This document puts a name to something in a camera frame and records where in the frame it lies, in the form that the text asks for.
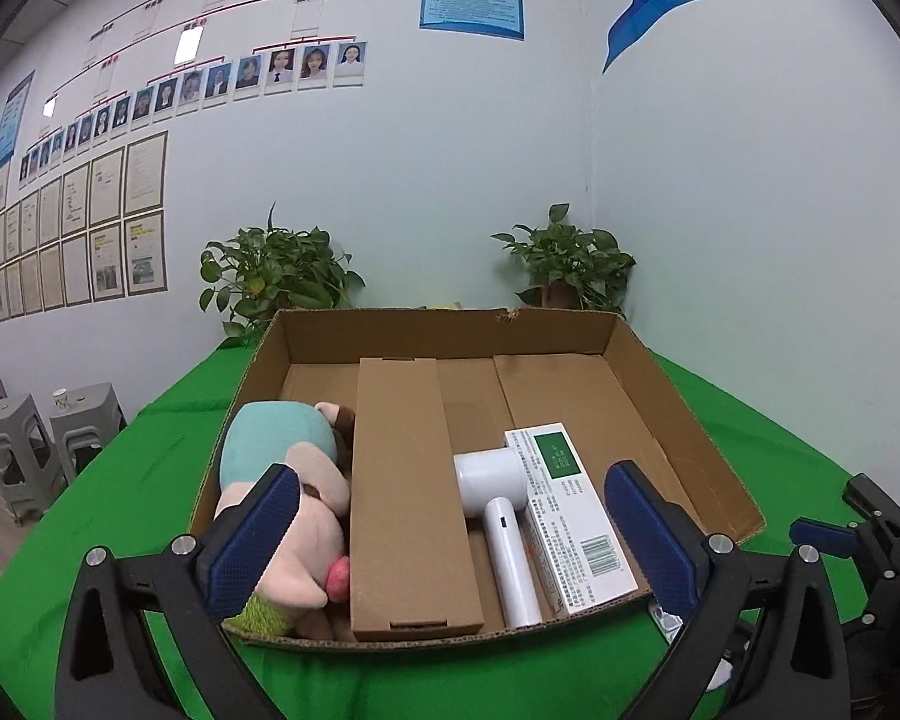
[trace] photo of woman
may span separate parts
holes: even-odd
[[[210,68],[207,73],[207,89],[203,94],[203,97],[206,100],[226,94],[226,90],[230,84],[231,67],[232,63],[227,62],[226,65],[217,65],[216,67]]]
[[[302,79],[314,81],[327,78],[327,46],[308,46],[304,50],[303,67],[300,69]]]
[[[138,122],[140,119],[146,119],[149,116],[149,107],[153,98],[154,87],[152,86],[137,92],[137,101],[133,105],[133,120],[135,122]]]
[[[113,128],[122,127],[127,123],[127,114],[130,112],[130,98],[117,100],[113,106]]]
[[[237,89],[248,89],[260,83],[260,55],[245,56],[240,60]]]
[[[334,68],[334,77],[337,76],[362,76],[364,74],[364,52],[366,43],[350,43],[343,47],[340,53],[340,61]]]
[[[90,138],[93,136],[93,114],[90,116],[84,116],[83,121],[80,122],[80,136],[77,138],[77,145],[83,146],[84,143],[90,143]]]
[[[77,123],[74,122],[67,127],[67,142],[63,146],[63,151],[73,151],[77,147]]]
[[[94,129],[94,137],[100,138],[101,135],[106,135],[106,132],[110,129],[110,106],[107,105],[106,108],[101,108],[97,111],[97,126]]]
[[[293,81],[293,49],[278,49],[271,54],[266,83],[290,83]]]
[[[173,96],[176,94],[176,83],[179,79],[170,79],[161,83],[156,90],[156,105],[154,113],[160,113],[168,108],[173,108]]]
[[[203,71],[190,71],[183,76],[183,91],[180,93],[180,103],[196,103],[200,99],[200,83],[203,81]]]

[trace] framed certificate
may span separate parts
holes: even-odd
[[[136,214],[163,205],[167,133],[160,132],[127,148],[124,213]]]
[[[90,226],[120,217],[124,150],[117,148],[90,163]]]

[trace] table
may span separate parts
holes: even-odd
[[[149,404],[47,512],[0,581],[0,680],[29,720],[53,717],[60,632],[79,562],[106,544],[118,557],[155,552],[187,529],[231,396],[250,362],[220,349]],[[801,515],[844,523],[848,475],[755,410],[658,358],[759,504],[754,550],[787,554]],[[850,562],[826,557],[842,619],[865,596]],[[154,639],[194,718],[209,713],[163,618]],[[300,654],[238,644],[290,720],[616,718],[653,671],[664,642],[642,603],[520,640],[399,654]],[[721,693],[695,717],[712,717]],[[106,717],[106,709],[101,709]]]

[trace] blue gripper pad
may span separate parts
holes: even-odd
[[[853,553],[857,551],[855,530],[807,517],[794,519],[790,526],[790,541],[794,544],[810,544],[824,555],[834,557],[853,557]]]
[[[274,463],[240,504],[224,509],[207,528],[197,581],[215,620],[244,610],[299,506],[296,472]]]
[[[633,461],[610,466],[604,499],[660,607],[688,620],[709,578],[703,533],[682,507],[660,497]]]

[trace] potted plant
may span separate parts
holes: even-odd
[[[256,338],[284,308],[337,308],[350,305],[350,290],[364,286],[348,269],[351,256],[334,255],[330,233],[319,227],[293,232],[274,227],[274,207],[266,230],[241,229],[222,244],[210,241],[200,255],[200,277],[212,284],[200,295],[200,309],[215,301],[229,311],[223,331],[231,343]]]
[[[528,241],[509,233],[491,236],[504,242],[530,271],[530,288],[517,297],[530,306],[612,311],[623,315],[626,279],[636,261],[621,252],[607,230],[584,232],[565,221],[570,204],[550,206],[550,223],[543,229],[523,230]]]

